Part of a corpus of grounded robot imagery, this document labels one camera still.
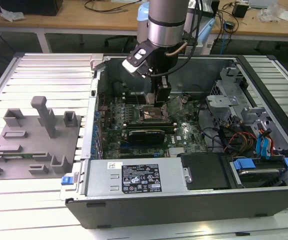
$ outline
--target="warning label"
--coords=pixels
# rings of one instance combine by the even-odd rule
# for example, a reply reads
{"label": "warning label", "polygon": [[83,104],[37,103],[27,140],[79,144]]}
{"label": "warning label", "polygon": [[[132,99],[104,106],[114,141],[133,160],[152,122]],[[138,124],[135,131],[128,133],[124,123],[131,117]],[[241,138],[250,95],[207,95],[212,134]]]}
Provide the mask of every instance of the warning label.
{"label": "warning label", "polygon": [[159,165],[123,165],[122,191],[125,194],[162,192]]}

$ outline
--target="plastic bag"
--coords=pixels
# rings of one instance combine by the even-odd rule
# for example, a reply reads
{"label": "plastic bag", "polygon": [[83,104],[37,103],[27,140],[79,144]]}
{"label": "plastic bag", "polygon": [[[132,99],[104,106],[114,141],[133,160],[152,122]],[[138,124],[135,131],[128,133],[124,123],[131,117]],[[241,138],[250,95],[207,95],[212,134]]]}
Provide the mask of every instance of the plastic bag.
{"label": "plastic bag", "polygon": [[26,17],[24,17],[24,14],[22,12],[7,11],[2,7],[0,7],[0,11],[1,11],[0,16],[10,22],[26,19]]}
{"label": "plastic bag", "polygon": [[264,23],[264,22],[272,22],[277,21],[279,22],[279,15],[284,11],[284,9],[280,8],[279,5],[272,4],[268,6],[266,9],[262,8],[258,13],[258,19]]}

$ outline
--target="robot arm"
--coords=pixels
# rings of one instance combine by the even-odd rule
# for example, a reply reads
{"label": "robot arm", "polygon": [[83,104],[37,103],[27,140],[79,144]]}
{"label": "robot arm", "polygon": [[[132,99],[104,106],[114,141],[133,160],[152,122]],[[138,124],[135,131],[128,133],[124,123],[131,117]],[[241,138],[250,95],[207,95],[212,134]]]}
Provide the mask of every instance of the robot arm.
{"label": "robot arm", "polygon": [[123,62],[131,74],[143,77],[150,72],[164,73],[177,63],[189,0],[150,0],[148,39],[139,44]]}
{"label": "robot arm", "polygon": [[[141,42],[126,60],[123,66],[132,75],[140,74],[142,77],[151,77],[151,92],[154,94],[154,105],[160,107],[168,101],[171,85],[168,75],[186,64],[193,55],[195,47],[186,62],[177,69],[179,52],[186,47],[187,42],[182,43],[184,26],[190,0],[150,0],[148,11],[148,39]],[[196,7],[190,28],[190,34],[194,32]],[[197,40],[201,18],[196,26]]]}

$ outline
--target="motherboard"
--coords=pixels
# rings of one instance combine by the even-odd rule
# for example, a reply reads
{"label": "motherboard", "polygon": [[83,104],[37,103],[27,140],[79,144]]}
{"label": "motherboard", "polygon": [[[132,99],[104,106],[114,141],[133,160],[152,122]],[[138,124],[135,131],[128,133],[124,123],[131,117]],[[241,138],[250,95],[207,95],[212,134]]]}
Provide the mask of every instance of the motherboard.
{"label": "motherboard", "polygon": [[198,101],[172,95],[154,107],[142,92],[131,92],[105,102],[98,107],[103,159],[171,158],[208,150],[196,121]]}

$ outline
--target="blue cable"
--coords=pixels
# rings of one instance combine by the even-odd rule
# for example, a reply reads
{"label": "blue cable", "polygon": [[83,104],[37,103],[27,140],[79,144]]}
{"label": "blue cable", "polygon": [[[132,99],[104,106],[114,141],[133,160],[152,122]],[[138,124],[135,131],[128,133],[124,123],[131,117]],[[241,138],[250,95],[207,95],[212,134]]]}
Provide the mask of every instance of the blue cable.
{"label": "blue cable", "polygon": [[226,22],[225,22],[225,20],[222,18],[222,20],[223,20],[223,25],[224,25],[224,40],[223,40],[223,43],[222,43],[222,47],[220,48],[220,52],[219,52],[219,54],[220,55],[222,55],[222,53],[223,53],[223,50],[224,50],[224,45],[225,45],[225,36],[226,36]]}

